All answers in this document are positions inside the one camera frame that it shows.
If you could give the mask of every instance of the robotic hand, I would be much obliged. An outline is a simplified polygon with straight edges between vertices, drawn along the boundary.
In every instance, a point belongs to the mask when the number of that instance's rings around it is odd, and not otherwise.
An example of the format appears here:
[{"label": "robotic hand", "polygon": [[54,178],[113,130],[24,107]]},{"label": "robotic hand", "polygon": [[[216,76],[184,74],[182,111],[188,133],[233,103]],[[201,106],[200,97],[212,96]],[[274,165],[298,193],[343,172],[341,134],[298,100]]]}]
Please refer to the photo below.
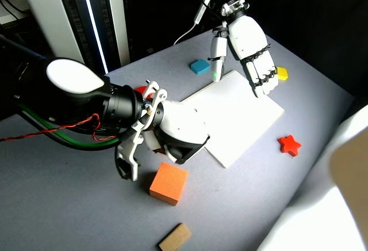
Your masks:
[{"label": "robotic hand", "polygon": [[222,4],[222,26],[214,28],[211,45],[212,78],[218,82],[224,73],[229,40],[230,49],[243,66],[257,97],[267,95],[278,85],[277,68],[269,53],[270,45],[257,22],[246,16],[246,0],[217,0]]},{"label": "robotic hand", "polygon": [[1,35],[0,45],[21,51],[27,57],[14,77],[14,101],[35,111],[38,120],[63,126],[97,115],[97,123],[69,128],[83,134],[116,138],[115,163],[124,179],[137,180],[134,153],[144,140],[154,152],[182,164],[209,139],[197,111],[166,100],[167,92],[157,82],[147,81],[148,86],[141,94],[128,85],[110,83],[108,77],[97,75],[74,60],[47,60]]}]

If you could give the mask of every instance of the green cable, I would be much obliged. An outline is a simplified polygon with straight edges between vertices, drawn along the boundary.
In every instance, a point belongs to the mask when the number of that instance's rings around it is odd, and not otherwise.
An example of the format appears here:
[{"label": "green cable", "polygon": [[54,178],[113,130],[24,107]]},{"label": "green cable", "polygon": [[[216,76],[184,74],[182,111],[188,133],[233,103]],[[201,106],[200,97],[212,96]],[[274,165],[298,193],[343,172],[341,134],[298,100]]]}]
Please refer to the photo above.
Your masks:
[{"label": "green cable", "polygon": [[[53,129],[54,127],[52,125],[50,125],[47,121],[45,121],[44,119],[42,119],[40,116],[38,116],[35,112],[33,112],[31,109],[29,109],[27,106],[25,106],[24,104],[19,104],[17,103],[17,105],[26,113],[30,114],[35,120],[37,120],[40,124],[42,124],[44,127],[48,128],[48,129]],[[105,142],[101,142],[101,143],[83,143],[83,142],[78,142],[77,140],[70,138],[68,135],[60,132],[60,131],[55,131],[54,132],[57,136],[59,136],[60,138],[62,138],[63,140],[65,140],[66,142],[73,144],[75,146],[79,146],[79,147],[102,147],[102,146],[110,146],[113,147],[116,145],[117,142],[119,142],[119,139],[114,138],[111,140],[107,140]]]}]

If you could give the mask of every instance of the blue block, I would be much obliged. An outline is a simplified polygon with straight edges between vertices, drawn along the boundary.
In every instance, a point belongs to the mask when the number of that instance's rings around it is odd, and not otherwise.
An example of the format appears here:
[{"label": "blue block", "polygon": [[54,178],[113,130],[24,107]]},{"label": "blue block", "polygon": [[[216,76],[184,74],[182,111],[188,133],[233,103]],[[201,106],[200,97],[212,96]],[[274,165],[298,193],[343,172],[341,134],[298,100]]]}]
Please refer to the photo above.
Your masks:
[{"label": "blue block", "polygon": [[197,60],[190,65],[190,69],[194,71],[195,74],[204,74],[210,68],[210,64],[203,59]]}]

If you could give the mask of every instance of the light strip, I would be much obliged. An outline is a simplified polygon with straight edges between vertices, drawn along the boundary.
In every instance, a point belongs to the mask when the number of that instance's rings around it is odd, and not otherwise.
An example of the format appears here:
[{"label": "light strip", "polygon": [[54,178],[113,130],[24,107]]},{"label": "light strip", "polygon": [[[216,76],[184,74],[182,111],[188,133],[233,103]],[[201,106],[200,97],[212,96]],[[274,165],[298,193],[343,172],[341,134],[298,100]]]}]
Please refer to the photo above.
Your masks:
[{"label": "light strip", "polygon": [[98,31],[97,31],[96,22],[94,21],[94,16],[93,16],[92,7],[91,7],[91,1],[86,0],[86,3],[87,3],[88,12],[90,14],[90,19],[91,19],[91,22],[92,22],[94,36],[96,37],[99,54],[101,56],[103,68],[105,69],[105,74],[107,74],[109,71],[108,71],[108,67],[106,65],[104,52],[102,51],[101,42],[99,41],[99,35],[98,35]]}]

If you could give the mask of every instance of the yellow block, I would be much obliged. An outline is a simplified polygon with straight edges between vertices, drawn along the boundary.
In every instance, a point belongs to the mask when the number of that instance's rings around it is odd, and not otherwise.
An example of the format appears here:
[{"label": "yellow block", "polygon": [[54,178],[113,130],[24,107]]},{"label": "yellow block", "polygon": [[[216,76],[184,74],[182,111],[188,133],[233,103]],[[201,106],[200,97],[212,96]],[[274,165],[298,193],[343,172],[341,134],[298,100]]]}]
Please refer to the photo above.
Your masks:
[{"label": "yellow block", "polygon": [[289,77],[288,70],[283,67],[277,67],[277,76],[279,80],[287,80]]}]

